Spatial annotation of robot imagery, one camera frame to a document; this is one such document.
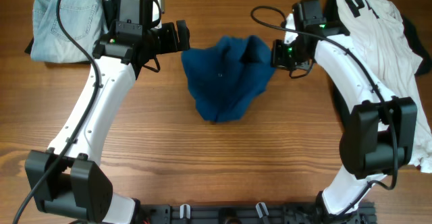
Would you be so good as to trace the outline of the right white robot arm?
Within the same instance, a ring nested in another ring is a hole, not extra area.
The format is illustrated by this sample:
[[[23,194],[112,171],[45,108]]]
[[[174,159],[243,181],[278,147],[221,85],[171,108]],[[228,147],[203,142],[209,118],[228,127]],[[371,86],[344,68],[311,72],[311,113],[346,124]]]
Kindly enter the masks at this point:
[[[384,86],[355,51],[341,22],[329,22],[319,0],[301,0],[279,27],[286,34],[273,43],[271,65],[306,76],[321,66],[342,98],[344,133],[339,143],[342,167],[318,198],[325,214],[341,219],[358,210],[373,186],[395,188],[398,170],[409,164],[417,107]]]

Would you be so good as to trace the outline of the black garment under white shirt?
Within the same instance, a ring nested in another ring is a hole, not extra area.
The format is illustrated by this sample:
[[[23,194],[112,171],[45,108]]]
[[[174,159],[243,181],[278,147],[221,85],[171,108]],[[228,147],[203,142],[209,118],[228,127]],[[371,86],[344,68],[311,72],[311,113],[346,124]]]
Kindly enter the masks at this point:
[[[381,79],[390,74],[422,75],[431,69],[431,58],[414,25],[398,11],[365,13],[358,22],[352,14],[343,21],[353,33],[356,53]]]

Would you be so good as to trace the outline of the white printed t-shirt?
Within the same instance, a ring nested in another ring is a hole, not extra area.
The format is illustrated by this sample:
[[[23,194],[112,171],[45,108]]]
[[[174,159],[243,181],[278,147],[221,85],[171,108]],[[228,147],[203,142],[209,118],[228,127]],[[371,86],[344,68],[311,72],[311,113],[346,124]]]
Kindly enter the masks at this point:
[[[431,172],[431,128],[414,78],[422,59],[408,45],[402,16],[388,0],[336,0],[342,23],[355,49],[396,96],[410,97],[418,113],[410,164]]]

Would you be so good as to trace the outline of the blue polo shirt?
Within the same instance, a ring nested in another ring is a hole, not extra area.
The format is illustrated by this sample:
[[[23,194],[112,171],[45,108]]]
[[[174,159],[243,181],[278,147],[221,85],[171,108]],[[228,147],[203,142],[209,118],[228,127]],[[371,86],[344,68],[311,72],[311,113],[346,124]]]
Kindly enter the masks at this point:
[[[196,110],[213,123],[241,119],[275,72],[270,48],[255,35],[224,36],[213,47],[184,51],[181,59]]]

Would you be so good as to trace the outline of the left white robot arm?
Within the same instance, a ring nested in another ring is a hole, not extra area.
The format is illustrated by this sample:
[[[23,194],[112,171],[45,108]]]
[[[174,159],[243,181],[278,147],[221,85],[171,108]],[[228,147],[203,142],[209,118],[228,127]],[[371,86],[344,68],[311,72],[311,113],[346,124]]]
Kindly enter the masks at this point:
[[[84,89],[63,129],[25,162],[29,197],[40,212],[88,223],[143,223],[140,202],[113,191],[100,168],[117,111],[142,68],[188,50],[185,21],[162,23],[163,0],[117,0],[110,31],[94,44]]]

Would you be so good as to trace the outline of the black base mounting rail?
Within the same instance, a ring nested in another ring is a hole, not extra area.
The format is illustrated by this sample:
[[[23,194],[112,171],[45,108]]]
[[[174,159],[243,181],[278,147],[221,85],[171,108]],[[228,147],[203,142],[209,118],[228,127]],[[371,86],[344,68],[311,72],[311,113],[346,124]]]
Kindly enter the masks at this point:
[[[150,224],[377,224],[375,206],[372,202],[363,202],[352,213],[334,217],[322,206],[312,202],[294,202],[281,205],[268,205],[259,202],[246,206],[180,206],[142,205],[137,223]]]

